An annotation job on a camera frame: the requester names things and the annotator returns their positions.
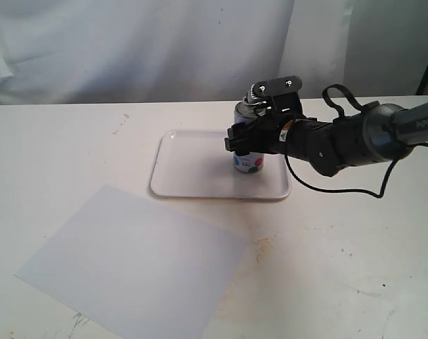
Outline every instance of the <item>robotic arm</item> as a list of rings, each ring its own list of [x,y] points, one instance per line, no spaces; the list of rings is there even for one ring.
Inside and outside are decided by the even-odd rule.
[[[332,85],[323,91],[323,98],[336,109],[338,118],[320,122],[303,115],[297,94],[301,87],[296,76],[252,85],[238,109],[253,112],[256,119],[231,126],[225,148],[238,155],[257,152],[295,157],[332,177],[346,167],[386,161],[392,161],[394,167],[416,145],[428,147],[428,103],[412,109],[377,101],[360,105],[346,87]],[[343,108],[329,97],[331,88],[340,90],[359,113],[345,116]]]

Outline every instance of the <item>white tray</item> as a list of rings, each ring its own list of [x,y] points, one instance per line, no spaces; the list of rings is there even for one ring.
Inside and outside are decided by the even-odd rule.
[[[161,140],[150,187],[158,196],[282,199],[291,181],[281,155],[266,155],[263,169],[243,174],[225,150],[226,131],[173,130]]]

